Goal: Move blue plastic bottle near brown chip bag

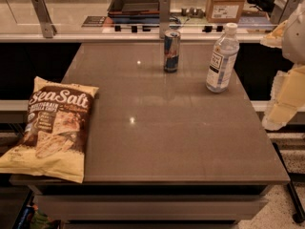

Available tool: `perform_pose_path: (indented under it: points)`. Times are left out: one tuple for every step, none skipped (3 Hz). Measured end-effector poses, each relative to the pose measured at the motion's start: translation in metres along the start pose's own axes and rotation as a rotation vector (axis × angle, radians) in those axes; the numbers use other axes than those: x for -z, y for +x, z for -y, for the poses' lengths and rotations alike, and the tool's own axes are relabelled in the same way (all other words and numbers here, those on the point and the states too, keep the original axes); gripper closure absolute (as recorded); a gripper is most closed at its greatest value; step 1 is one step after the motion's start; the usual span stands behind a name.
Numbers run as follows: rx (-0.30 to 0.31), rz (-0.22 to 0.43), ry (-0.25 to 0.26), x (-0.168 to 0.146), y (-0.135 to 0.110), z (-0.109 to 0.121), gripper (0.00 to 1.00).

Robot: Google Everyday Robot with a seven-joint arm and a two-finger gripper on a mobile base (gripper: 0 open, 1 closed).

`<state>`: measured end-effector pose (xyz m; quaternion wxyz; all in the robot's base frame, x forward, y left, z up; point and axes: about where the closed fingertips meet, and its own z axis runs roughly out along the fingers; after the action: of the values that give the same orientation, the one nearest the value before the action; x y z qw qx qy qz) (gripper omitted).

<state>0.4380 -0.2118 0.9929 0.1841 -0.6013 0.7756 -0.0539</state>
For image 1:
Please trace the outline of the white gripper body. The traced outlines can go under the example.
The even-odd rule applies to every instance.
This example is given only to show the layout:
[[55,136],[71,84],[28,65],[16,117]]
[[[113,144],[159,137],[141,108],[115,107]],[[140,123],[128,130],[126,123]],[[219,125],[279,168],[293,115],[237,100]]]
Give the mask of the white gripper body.
[[305,1],[287,20],[282,37],[282,54],[295,64],[305,64]]

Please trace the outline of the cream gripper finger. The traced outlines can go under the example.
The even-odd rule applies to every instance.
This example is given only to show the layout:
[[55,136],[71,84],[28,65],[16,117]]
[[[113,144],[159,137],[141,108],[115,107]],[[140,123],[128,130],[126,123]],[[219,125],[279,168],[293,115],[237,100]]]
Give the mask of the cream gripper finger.
[[262,125],[266,130],[277,131],[305,106],[305,66],[294,64],[286,73],[278,71],[270,96]]
[[269,48],[282,48],[282,39],[286,29],[287,20],[280,23],[275,29],[266,34],[261,40],[260,44]]

